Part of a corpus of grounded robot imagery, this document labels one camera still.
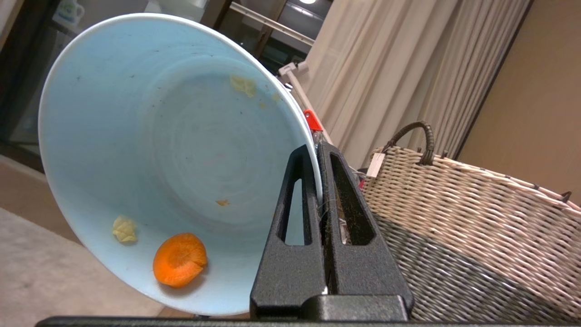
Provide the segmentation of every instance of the bowl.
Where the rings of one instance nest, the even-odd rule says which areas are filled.
[[[286,163],[307,122],[282,84],[240,46],[195,22],[131,14],[98,23],[59,55],[42,91],[41,156],[59,208],[121,280],[179,310],[248,311]],[[301,245],[295,192],[286,235]],[[135,222],[137,241],[112,235]],[[196,234],[209,264],[182,289],[158,283],[153,257]]]

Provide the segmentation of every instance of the curtain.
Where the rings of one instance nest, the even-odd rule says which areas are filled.
[[[335,0],[299,81],[352,166],[418,118],[435,121],[444,142],[456,140],[527,2]],[[421,144],[419,136],[407,140]]]

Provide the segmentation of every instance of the wicker basket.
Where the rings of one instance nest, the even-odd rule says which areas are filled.
[[[416,127],[423,154],[394,146]],[[363,193],[414,292],[412,319],[579,322],[581,211],[567,194],[434,156],[424,122],[379,151]]]

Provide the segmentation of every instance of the basket handle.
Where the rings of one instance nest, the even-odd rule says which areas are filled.
[[[426,150],[422,155],[422,158],[419,160],[419,165],[432,165],[433,164],[433,153],[434,153],[434,134],[432,132],[432,128],[424,121],[419,121],[415,123],[411,123],[409,125],[404,126],[400,129],[395,135],[392,137],[391,140],[383,147],[381,153],[387,153],[388,149],[399,141],[404,135],[406,135],[409,131],[421,127],[424,129],[426,134]]]

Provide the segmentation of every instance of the orange carrot slice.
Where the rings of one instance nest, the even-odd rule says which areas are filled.
[[[207,265],[206,248],[192,233],[174,235],[163,242],[153,259],[153,274],[158,282],[184,287]]]

